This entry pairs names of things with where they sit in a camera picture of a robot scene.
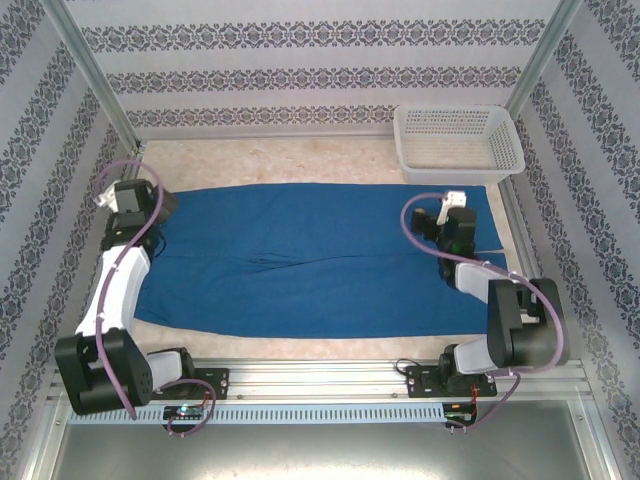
black mounting bracket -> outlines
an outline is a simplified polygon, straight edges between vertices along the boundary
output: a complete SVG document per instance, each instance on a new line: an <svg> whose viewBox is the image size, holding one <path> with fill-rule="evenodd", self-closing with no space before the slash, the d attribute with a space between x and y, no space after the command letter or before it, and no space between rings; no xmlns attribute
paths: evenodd
<svg viewBox="0 0 640 480"><path fill-rule="evenodd" d="M444 378L437 365L406 367L405 374L409 398L471 397L474 385L478 397L498 395L495 381L484 374Z"/></svg>
<svg viewBox="0 0 640 480"><path fill-rule="evenodd" d="M210 383L216 392L216 400L226 400L229 392L229 369L228 368L196 368L195 373L190 378L204 380ZM204 400L206 388L196 384L176 385L165 388L162 392L153 392L151 400Z"/></svg>

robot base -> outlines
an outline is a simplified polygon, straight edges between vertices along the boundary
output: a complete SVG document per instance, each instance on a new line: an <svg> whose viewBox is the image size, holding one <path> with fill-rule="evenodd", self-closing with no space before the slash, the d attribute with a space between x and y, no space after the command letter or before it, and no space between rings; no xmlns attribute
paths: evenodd
<svg viewBox="0 0 640 480"><path fill-rule="evenodd" d="M481 374L461 374L455 369L453 350L449 345L440 355L438 365L409 366L405 369L409 398L478 397L498 395L492 378Z"/></svg>

beige mat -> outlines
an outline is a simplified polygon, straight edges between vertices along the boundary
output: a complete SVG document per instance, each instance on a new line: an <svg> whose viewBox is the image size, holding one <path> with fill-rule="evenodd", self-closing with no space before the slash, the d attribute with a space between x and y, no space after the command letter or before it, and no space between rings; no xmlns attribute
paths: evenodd
<svg viewBox="0 0 640 480"><path fill-rule="evenodd" d="M393 139L247 139L150 142L144 161L169 191L255 183L405 183ZM497 187L487 189L509 267L517 256ZM133 336L145 351L185 346L194 357L272 359L437 358L450 343L474 336L349 340L240 338L138 321Z"/></svg>

patterned wallpaper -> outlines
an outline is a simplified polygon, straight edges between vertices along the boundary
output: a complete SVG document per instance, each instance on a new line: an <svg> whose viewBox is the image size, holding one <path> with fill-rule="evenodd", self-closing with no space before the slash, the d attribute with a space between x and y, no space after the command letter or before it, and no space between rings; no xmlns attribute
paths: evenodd
<svg viewBox="0 0 640 480"><path fill-rule="evenodd" d="M37 0L0 7L0 479L28 451L59 332L79 321L104 214L93 183L126 152Z"/></svg>
<svg viewBox="0 0 640 480"><path fill-rule="evenodd" d="M624 478L640 478L640 2L586 1L521 112L514 179Z"/></svg>
<svg viewBox="0 0 640 480"><path fill-rule="evenodd" d="M391 133L403 103L504 104L558 0L76 0L142 139Z"/></svg>

white plastic basket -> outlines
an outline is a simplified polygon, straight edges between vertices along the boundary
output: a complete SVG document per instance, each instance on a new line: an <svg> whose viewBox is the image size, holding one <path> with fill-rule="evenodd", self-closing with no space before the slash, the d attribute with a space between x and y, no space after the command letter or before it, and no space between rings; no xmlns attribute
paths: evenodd
<svg viewBox="0 0 640 480"><path fill-rule="evenodd" d="M393 132L407 183L491 185L524 170L520 139L502 107L401 105Z"/></svg>

